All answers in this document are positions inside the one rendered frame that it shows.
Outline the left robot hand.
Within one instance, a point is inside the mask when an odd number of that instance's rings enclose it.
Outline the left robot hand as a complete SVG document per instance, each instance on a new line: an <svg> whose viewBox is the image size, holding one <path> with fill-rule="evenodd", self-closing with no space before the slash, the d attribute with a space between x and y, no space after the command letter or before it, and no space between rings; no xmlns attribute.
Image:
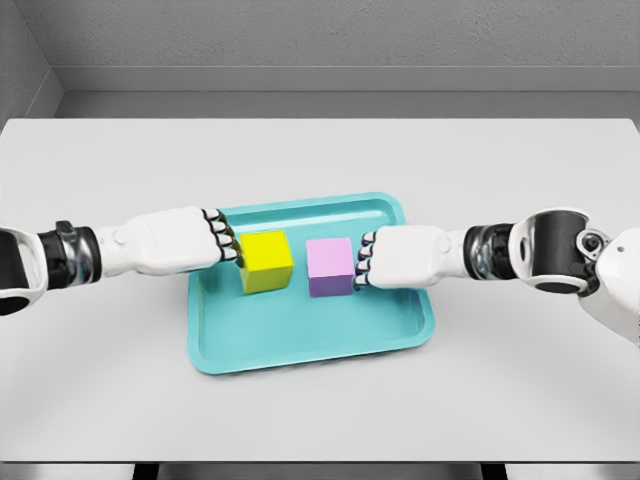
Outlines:
<svg viewBox="0 0 640 480"><path fill-rule="evenodd" d="M127 256L141 274L179 274L242 260L235 233L215 208L191 206L141 215L127 222L123 232Z"/></svg>

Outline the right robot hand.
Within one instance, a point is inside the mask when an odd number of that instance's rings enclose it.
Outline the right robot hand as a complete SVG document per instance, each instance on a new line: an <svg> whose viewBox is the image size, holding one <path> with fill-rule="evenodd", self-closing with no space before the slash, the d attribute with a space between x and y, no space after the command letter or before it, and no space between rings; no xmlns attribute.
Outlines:
<svg viewBox="0 0 640 480"><path fill-rule="evenodd" d="M384 226L361 238L353 286L379 289L426 288L443 277L451 248L436 227Z"/></svg>

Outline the pink cube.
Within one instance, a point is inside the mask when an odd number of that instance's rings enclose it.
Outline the pink cube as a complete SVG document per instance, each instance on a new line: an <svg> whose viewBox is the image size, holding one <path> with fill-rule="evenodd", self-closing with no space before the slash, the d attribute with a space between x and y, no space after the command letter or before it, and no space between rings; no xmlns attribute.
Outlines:
<svg viewBox="0 0 640 480"><path fill-rule="evenodd" d="M306 259L312 298L345 296L353 292L355 262L348 237L307 240Z"/></svg>

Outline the yellow cube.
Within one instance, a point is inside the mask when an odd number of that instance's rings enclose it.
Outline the yellow cube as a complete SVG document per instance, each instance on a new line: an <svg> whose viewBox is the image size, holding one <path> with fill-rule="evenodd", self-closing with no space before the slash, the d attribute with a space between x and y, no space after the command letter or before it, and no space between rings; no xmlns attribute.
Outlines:
<svg viewBox="0 0 640 480"><path fill-rule="evenodd" d="M294 260L283 230L243 233L240 244L244 261L240 276L245 294L280 290L289 285Z"/></svg>

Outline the teal tray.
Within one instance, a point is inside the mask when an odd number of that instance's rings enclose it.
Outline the teal tray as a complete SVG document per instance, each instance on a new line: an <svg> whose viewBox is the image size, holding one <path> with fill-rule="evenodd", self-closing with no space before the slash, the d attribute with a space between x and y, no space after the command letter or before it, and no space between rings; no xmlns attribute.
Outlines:
<svg viewBox="0 0 640 480"><path fill-rule="evenodd" d="M294 260L289 285L246 295L239 269L224 262L193 273L188 284L187 352L206 374L227 374L413 348L428 341L435 315L424 290L367 287L347 296L308 293L305 243L361 237L401 225L397 199L362 193L229 208L236 233L285 232Z"/></svg>

